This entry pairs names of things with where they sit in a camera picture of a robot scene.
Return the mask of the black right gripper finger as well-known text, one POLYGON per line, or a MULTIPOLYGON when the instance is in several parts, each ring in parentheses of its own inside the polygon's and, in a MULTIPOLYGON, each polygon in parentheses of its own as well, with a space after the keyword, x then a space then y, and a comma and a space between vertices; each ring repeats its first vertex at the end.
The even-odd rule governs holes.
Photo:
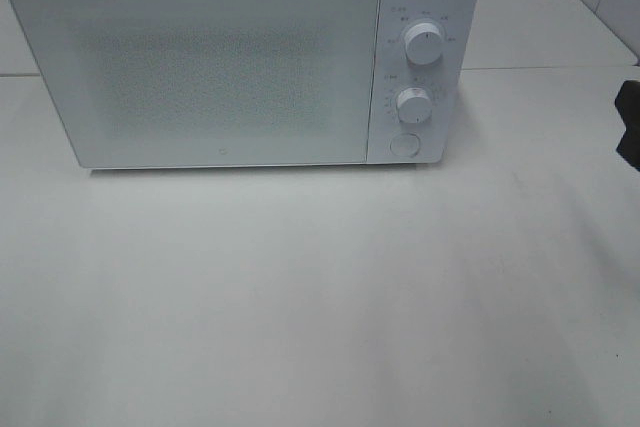
POLYGON ((614 101, 625 131, 616 152, 633 168, 640 169, 640 84, 626 80, 614 101))

